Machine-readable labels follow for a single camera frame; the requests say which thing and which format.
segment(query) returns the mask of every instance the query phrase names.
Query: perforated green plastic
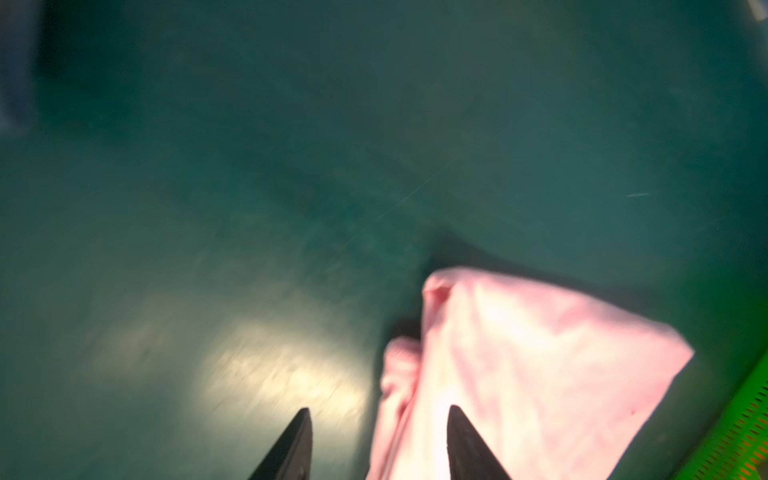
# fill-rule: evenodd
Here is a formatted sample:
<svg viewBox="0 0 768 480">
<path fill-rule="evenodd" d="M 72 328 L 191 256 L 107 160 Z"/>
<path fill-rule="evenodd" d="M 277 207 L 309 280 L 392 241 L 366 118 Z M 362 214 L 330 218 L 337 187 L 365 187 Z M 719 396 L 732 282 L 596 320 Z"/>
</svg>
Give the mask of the perforated green plastic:
<svg viewBox="0 0 768 480">
<path fill-rule="evenodd" d="M 768 355 L 674 480 L 753 480 L 768 461 Z"/>
</svg>

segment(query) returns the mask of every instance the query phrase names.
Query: pink garment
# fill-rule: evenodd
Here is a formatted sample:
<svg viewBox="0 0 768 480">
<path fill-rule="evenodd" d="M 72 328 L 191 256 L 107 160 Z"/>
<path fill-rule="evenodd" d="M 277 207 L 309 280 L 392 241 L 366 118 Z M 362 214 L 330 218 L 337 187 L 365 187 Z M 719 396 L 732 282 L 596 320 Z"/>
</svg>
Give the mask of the pink garment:
<svg viewBox="0 0 768 480">
<path fill-rule="evenodd" d="M 423 296 L 423 345 L 384 354 L 367 480 L 448 480 L 452 404 L 512 480 L 605 480 L 694 354 L 669 326 L 522 278 L 441 270 Z"/>
</svg>

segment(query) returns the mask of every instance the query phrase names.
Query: blurry blue object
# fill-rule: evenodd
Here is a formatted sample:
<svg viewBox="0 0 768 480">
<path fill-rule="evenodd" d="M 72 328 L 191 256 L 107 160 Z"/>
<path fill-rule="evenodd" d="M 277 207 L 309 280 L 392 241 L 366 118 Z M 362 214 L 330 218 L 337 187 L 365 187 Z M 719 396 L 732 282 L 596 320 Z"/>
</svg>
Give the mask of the blurry blue object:
<svg viewBox="0 0 768 480">
<path fill-rule="evenodd" d="M 41 12 L 42 0 L 0 0 L 0 135 L 24 133 L 34 123 Z"/>
</svg>

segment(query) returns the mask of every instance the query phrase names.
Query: pink cloth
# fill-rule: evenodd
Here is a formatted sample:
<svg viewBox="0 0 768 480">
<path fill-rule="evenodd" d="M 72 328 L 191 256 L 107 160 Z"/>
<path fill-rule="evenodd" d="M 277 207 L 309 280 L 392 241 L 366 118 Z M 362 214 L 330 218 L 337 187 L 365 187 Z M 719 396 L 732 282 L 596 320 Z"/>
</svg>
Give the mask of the pink cloth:
<svg viewBox="0 0 768 480">
<path fill-rule="evenodd" d="M 423 345 L 384 354 L 367 480 L 448 480 L 452 404 L 512 480 L 605 480 L 694 354 L 669 326 L 522 278 L 441 270 L 423 296 Z"/>
</svg>

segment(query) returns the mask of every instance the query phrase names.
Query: green plastic basket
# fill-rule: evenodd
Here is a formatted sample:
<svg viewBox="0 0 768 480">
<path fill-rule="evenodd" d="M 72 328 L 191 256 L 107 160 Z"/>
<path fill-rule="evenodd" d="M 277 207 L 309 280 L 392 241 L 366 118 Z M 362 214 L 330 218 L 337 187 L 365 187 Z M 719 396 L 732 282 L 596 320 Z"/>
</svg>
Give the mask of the green plastic basket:
<svg viewBox="0 0 768 480">
<path fill-rule="evenodd" d="M 766 461 L 768 355 L 760 360 L 675 480 L 757 480 L 758 465 Z"/>
</svg>

